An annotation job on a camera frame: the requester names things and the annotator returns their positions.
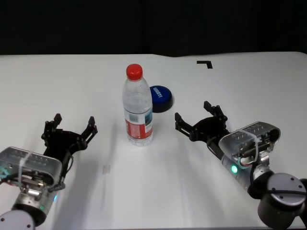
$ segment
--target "blue round lid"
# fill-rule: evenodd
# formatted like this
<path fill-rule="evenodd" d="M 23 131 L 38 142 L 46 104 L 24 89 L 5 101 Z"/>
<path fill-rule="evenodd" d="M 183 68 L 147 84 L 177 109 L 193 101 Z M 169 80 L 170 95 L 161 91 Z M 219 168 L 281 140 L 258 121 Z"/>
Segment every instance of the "blue round lid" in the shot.
<path fill-rule="evenodd" d="M 152 93 L 154 113 L 162 113 L 172 107 L 173 96 L 167 87 L 155 85 L 150 87 L 150 91 Z"/>

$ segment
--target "bottle label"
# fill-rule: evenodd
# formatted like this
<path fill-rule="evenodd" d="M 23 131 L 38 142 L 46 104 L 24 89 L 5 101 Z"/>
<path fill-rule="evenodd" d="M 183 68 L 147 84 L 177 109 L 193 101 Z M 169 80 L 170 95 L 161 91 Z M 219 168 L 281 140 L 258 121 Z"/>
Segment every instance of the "bottle label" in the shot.
<path fill-rule="evenodd" d="M 153 109 L 143 114 L 133 114 L 125 110 L 127 133 L 135 139 L 144 139 L 153 132 Z"/>

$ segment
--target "black background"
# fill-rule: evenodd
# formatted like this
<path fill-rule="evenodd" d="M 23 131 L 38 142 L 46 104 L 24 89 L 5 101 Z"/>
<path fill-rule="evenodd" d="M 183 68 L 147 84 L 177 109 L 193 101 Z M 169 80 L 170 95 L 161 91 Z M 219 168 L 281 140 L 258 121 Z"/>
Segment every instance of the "black background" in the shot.
<path fill-rule="evenodd" d="M 307 53 L 306 0 L 0 0 L 0 54 Z"/>

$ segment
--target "plastic bottle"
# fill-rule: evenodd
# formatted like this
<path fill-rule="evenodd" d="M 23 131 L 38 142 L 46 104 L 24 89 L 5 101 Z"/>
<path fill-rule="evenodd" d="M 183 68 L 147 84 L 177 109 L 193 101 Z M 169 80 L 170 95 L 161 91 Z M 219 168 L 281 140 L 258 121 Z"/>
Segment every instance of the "plastic bottle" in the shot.
<path fill-rule="evenodd" d="M 129 65 L 126 73 L 122 96 L 128 139 L 136 146 L 144 146 L 153 139 L 152 95 L 140 65 Z"/>

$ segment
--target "white table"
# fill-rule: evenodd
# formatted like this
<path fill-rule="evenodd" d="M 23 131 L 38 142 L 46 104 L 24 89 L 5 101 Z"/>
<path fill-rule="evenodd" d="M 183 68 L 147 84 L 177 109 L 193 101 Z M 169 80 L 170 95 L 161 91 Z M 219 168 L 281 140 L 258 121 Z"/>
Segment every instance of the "white table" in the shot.
<path fill-rule="evenodd" d="M 197 60 L 212 61 L 213 69 Z M 169 111 L 154 114 L 153 142 L 143 148 L 126 137 L 121 91 L 130 63 L 142 65 L 149 85 L 164 85 L 175 97 Z M 174 113 L 193 125 L 211 116 L 203 109 L 208 100 L 221 106 L 230 131 L 271 123 L 282 131 L 271 169 L 306 178 L 306 89 L 307 55 L 296 52 L 1 56 L 0 150 L 43 153 L 44 122 L 56 113 L 60 128 L 78 133 L 95 117 L 98 134 L 76 154 L 67 187 L 38 230 L 263 227 L 259 201 L 203 142 L 175 130 Z M 2 214 L 19 189 L 5 184 L 0 193 Z M 296 218 L 293 226 L 303 224 Z"/>

